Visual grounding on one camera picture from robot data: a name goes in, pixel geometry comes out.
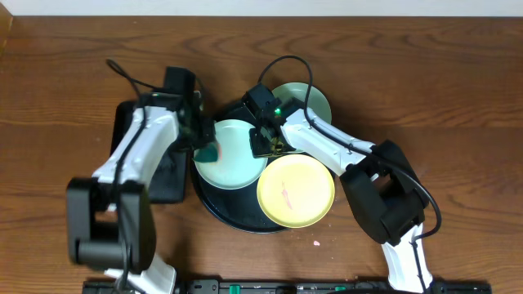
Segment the green yellow sponge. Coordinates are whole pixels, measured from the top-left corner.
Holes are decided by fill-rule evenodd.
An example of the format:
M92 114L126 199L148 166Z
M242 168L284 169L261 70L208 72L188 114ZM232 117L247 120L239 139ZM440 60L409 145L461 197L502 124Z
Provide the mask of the green yellow sponge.
M197 163L215 163L220 160L221 146L217 141L209 143L194 152L193 160Z

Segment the light blue plate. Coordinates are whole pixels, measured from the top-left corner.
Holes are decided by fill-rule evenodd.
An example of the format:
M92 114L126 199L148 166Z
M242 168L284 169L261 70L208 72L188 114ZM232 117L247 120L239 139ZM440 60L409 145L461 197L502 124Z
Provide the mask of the light blue plate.
M268 159L253 157L249 137L252 128L251 123L238 119L216 122L219 159L214 163L196 163L199 175L219 189L241 189L257 180Z

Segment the yellow plate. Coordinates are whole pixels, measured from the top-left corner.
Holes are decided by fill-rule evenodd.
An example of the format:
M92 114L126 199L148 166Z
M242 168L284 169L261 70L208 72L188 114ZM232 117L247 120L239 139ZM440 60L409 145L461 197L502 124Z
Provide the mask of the yellow plate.
M303 154L270 163L257 183L257 201L265 215L286 228L303 228L321 220L335 196L333 177L320 161Z

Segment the pale green plate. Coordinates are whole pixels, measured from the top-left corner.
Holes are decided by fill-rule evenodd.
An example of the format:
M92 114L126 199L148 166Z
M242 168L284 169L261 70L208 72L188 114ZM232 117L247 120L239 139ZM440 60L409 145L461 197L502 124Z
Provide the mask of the pale green plate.
M304 102L308 85L303 82L288 82L272 90L272 94L282 102L297 98ZM332 122L332 111L326 96L317 88L312 87L308 106L317 116L327 123Z

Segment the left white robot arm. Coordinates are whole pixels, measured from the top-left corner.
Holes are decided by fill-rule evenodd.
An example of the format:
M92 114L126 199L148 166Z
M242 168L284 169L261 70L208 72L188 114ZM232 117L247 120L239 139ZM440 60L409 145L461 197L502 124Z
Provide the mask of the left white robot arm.
M213 122L202 113L197 78L168 67L163 85L137 94L130 127L109 159L66 188L70 260L105 271L116 293L172 293L176 271L156 252L149 187L162 156L203 151L215 162Z

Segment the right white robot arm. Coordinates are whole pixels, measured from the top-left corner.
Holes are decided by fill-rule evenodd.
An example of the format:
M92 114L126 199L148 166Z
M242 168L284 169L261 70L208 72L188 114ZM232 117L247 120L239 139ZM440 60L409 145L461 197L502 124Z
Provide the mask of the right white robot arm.
M341 181L360 228L381 244L391 287L428 292L433 277L422 240L440 226L424 231L424 210L432 206L437 217L441 214L401 148L389 140L375 145L350 136L320 118L307 100L282 101L260 83L242 101L255 120L249 132L253 156L276 163L299 158L322 163Z

